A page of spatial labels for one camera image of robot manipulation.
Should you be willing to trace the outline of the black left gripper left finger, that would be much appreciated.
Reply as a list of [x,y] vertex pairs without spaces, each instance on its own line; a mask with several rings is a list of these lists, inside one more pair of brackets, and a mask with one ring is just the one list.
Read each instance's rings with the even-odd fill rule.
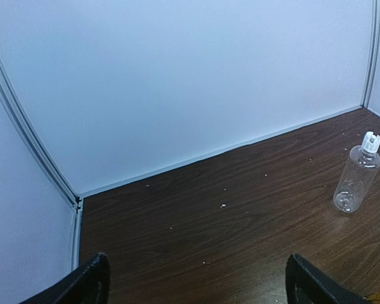
[[94,255],[62,280],[24,303],[108,303],[111,268],[104,253]]

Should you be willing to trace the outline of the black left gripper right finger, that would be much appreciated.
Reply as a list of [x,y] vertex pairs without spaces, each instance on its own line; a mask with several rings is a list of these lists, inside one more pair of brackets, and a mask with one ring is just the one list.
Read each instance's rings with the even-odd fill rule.
[[368,303],[299,254],[292,254],[287,260],[286,296],[288,303]]

